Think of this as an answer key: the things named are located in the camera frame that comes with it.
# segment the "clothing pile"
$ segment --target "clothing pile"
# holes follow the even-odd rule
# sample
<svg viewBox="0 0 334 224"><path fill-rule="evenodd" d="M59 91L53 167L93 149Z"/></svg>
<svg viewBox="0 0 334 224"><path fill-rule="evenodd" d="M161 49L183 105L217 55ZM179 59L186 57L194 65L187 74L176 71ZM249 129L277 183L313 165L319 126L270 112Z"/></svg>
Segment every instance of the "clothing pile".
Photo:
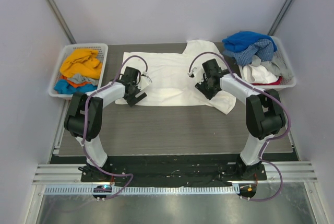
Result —
<svg viewBox="0 0 334 224"><path fill-rule="evenodd" d="M60 67L62 75L54 90L66 95L96 90L102 70L98 54L94 49L75 49Z"/></svg>
<svg viewBox="0 0 334 224"><path fill-rule="evenodd" d="M243 67L245 80L254 85L279 85L282 78L291 79L292 73L274 52L273 39L264 34L241 31L222 40L226 54Z"/></svg>

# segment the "gray table surface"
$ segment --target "gray table surface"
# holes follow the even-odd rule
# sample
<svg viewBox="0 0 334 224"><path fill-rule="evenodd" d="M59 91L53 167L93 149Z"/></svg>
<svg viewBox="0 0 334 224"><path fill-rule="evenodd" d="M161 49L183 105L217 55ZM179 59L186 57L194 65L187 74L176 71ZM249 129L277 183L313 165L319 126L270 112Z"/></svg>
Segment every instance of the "gray table surface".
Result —
<svg viewBox="0 0 334 224"><path fill-rule="evenodd" d="M216 44L220 51L223 44ZM185 43L110 45L103 83L114 77L124 52L182 53ZM226 58L232 69L238 67ZM248 130L245 106L237 101L225 115L206 105L143 107L110 104L103 110L100 138L108 155L233 154L244 148ZM292 152L289 139L273 141L266 152ZM83 156L78 142L64 131L60 156Z"/></svg>

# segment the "blue checkered cloth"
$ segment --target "blue checkered cloth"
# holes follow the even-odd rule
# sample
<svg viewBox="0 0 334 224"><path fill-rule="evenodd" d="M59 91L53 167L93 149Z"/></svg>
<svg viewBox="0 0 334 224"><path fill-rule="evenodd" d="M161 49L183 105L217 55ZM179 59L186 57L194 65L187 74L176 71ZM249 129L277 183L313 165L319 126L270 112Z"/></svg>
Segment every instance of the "blue checkered cloth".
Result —
<svg viewBox="0 0 334 224"><path fill-rule="evenodd" d="M223 54L234 58L238 65L245 66L252 63L252 57L254 54L256 54L261 61L272 61L273 52L274 47L272 42L268 39L260 39L254 44L249 45L246 50L241 52L225 50Z"/></svg>

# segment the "yellow cloth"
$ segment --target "yellow cloth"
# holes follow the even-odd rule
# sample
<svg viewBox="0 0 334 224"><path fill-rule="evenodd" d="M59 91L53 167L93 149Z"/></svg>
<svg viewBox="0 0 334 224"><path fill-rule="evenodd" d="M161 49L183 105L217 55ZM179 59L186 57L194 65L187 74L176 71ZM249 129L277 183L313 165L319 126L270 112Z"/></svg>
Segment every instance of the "yellow cloth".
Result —
<svg viewBox="0 0 334 224"><path fill-rule="evenodd" d="M96 58L99 51L93 49L75 49L63 62L60 72L67 78L79 73L83 76L99 79L102 63Z"/></svg>

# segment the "metal pole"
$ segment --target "metal pole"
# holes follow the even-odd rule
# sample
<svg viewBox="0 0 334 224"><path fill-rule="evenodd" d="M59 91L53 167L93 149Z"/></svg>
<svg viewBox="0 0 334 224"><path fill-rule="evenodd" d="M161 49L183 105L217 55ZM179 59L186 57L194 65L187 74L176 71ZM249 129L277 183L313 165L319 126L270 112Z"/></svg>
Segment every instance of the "metal pole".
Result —
<svg viewBox="0 0 334 224"><path fill-rule="evenodd" d="M46 0L46 2L48 3L49 7L51 8L53 14L56 16L57 20L59 21L64 33L66 34L68 40L70 41L71 44L75 44L76 41L70 31L70 29L68 28L61 12L59 11L56 3L54 0Z"/></svg>
<svg viewBox="0 0 334 224"><path fill-rule="evenodd" d="M291 7L291 4L294 0L285 0L280 12L278 13L275 21L273 22L268 35L273 36L275 34L275 32L277 31L279 25L281 24L283 18L285 17L287 11L289 10L289 8Z"/></svg>

